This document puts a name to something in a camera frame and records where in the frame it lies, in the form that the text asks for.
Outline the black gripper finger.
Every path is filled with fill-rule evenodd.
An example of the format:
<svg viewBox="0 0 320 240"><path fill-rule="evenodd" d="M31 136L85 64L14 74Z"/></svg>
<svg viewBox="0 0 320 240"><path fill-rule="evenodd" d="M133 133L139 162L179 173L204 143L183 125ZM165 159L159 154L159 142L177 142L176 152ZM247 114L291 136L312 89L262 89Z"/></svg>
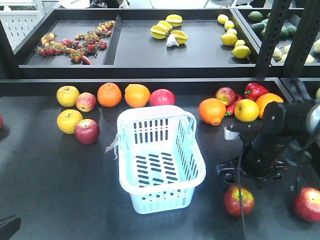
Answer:
<svg viewBox="0 0 320 240"><path fill-rule="evenodd" d="M21 218L12 215L0 220L0 240L9 240L21 227Z"/></svg>

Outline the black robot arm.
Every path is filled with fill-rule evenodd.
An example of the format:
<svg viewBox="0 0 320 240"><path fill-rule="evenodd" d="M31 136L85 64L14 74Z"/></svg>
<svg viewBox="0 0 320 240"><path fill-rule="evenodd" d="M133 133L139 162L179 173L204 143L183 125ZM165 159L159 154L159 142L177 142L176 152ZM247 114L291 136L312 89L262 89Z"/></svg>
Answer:
<svg viewBox="0 0 320 240"><path fill-rule="evenodd" d="M286 78L284 84L293 94L291 102L268 103L261 123L234 123L225 127L226 140L240 139L240 155L219 163L217 175L227 185L240 184L240 178L257 181L261 186L282 179L289 162L283 157L287 147L299 136L306 135L302 147L293 148L296 166L302 166L307 148L320 139L320 101L310 96L299 78Z"/></svg>

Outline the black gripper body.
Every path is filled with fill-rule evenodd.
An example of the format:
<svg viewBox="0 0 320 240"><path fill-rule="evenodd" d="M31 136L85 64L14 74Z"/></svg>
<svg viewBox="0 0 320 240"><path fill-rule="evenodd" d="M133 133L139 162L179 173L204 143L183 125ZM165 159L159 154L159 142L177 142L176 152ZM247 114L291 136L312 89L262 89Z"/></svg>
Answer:
<svg viewBox="0 0 320 240"><path fill-rule="evenodd" d="M242 149L239 156L219 163L215 169L227 185L238 185L240 177L255 180L260 186L282 179L282 172L289 167L281 160L295 136L286 132L276 133L266 125L254 129L251 125L230 125L224 129L227 141L239 139Z"/></svg>

